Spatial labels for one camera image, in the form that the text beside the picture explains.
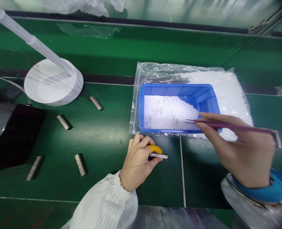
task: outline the white plastic sheet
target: white plastic sheet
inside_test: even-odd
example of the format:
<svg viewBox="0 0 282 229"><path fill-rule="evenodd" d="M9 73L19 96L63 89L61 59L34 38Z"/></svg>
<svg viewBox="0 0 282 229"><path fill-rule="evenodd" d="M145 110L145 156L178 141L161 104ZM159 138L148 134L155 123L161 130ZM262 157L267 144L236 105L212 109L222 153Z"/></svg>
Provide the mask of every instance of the white plastic sheet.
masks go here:
<svg viewBox="0 0 282 229"><path fill-rule="evenodd" d="M112 5L117 12L125 9L126 0L42 0L45 8L55 13L71 14L78 10L95 16L109 17L106 6Z"/></svg>
<svg viewBox="0 0 282 229"><path fill-rule="evenodd" d="M143 135L179 136L171 133L144 133L140 130L138 120L138 97L141 86L145 83L169 84L211 84L219 105L220 113L241 118L253 126L250 107L245 93L234 74L234 69L225 71L223 68L206 68L176 64L140 63L134 80L134 93L131 108L129 133ZM204 138L204 134L181 134L183 136ZM223 129L220 135L228 140L235 141L237 136L229 129Z"/></svg>

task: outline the blue plastic tray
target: blue plastic tray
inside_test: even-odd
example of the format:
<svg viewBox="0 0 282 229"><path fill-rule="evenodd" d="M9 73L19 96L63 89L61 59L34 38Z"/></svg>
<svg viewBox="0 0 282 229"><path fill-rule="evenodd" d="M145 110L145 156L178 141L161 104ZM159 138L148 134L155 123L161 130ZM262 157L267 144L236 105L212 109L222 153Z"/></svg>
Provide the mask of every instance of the blue plastic tray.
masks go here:
<svg viewBox="0 0 282 229"><path fill-rule="evenodd" d="M139 123L142 132L154 133L202 133L200 130L146 129L144 128L144 96L178 96L193 105L199 112L219 112L217 98L210 84L143 84L139 94Z"/></svg>

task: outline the striped anti-static sleeve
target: striped anti-static sleeve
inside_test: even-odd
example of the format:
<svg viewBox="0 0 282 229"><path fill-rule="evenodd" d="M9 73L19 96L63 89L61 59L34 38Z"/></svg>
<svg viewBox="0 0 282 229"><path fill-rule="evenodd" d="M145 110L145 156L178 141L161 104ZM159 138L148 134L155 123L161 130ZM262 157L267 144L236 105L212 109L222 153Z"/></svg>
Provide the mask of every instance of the striped anti-static sleeve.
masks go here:
<svg viewBox="0 0 282 229"><path fill-rule="evenodd" d="M130 228L138 211L135 191L126 191L120 182L120 171L108 174L93 186L78 204L70 229Z"/></svg>

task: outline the blue cuff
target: blue cuff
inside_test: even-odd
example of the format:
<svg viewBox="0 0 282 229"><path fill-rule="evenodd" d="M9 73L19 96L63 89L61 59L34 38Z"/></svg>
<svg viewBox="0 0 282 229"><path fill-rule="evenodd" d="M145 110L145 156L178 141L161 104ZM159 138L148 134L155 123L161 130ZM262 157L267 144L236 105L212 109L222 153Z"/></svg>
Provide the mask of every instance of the blue cuff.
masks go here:
<svg viewBox="0 0 282 229"><path fill-rule="evenodd" d="M282 177L279 179L275 170L270 173L270 178L273 180L273 183L264 188L246 188L241 185L234 176L232 176L232 178L236 187L251 199L267 203L280 203L282 201Z"/></svg>

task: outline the hand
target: hand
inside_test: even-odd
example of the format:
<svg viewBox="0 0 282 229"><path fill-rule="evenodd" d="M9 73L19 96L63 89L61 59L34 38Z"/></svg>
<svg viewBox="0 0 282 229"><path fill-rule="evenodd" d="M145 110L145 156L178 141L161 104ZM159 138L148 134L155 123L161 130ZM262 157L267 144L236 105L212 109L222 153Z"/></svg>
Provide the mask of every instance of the hand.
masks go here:
<svg viewBox="0 0 282 229"><path fill-rule="evenodd" d="M120 180L124 189L134 191L146 180L153 168L163 159L154 157L148 161L151 153L148 144L155 144L149 136L136 134L134 139L129 140L128 152L120 172Z"/></svg>
<svg viewBox="0 0 282 229"><path fill-rule="evenodd" d="M203 112L199 115L208 121L249 127L240 118L230 115ZM275 142L270 134L232 130L238 139L236 142L227 142L212 127L204 123L197 123L197 126L213 144L222 165L240 184L247 188L269 186L269 174L275 151Z"/></svg>

